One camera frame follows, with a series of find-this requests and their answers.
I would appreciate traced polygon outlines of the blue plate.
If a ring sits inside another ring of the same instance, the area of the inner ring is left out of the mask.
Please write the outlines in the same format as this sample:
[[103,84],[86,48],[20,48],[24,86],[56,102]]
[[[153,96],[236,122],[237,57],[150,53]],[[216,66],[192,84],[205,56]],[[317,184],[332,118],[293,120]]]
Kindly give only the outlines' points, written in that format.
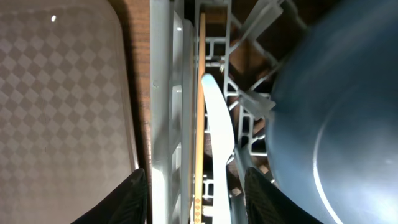
[[271,93],[280,190],[323,223],[397,222],[397,1],[341,1]]

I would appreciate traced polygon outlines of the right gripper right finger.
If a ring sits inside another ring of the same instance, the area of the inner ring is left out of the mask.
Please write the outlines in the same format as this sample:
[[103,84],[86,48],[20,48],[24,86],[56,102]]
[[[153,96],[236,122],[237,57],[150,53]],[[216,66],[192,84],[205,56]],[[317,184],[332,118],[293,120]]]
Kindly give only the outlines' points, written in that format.
[[246,213],[249,224],[319,223],[315,217],[297,206],[264,174],[248,167],[244,178]]

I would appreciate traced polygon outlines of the light blue plastic knife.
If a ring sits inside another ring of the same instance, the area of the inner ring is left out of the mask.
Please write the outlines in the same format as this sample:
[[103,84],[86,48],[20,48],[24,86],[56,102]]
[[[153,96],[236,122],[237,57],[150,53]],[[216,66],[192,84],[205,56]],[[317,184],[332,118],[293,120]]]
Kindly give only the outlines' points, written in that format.
[[205,97],[213,158],[213,223],[231,223],[227,181],[227,161],[235,147],[234,131],[224,96],[209,73],[201,79]]

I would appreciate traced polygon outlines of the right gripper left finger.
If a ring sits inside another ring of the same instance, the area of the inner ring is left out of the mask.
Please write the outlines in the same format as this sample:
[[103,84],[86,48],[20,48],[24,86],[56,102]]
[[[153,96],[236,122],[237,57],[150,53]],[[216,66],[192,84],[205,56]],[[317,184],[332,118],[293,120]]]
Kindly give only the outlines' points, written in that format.
[[136,169],[99,204],[72,224],[145,224],[148,186],[144,169]]

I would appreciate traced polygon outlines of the wooden chopstick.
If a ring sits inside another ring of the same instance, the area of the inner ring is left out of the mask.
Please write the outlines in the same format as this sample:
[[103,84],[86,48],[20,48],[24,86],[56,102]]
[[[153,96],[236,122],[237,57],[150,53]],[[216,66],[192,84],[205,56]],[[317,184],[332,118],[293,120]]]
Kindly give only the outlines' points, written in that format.
[[206,62],[206,16],[200,14],[198,41],[198,76],[197,76],[197,116],[195,140],[195,200],[194,224],[202,224],[202,193],[203,193],[203,156],[204,156],[204,124],[205,105],[201,78],[205,72]]

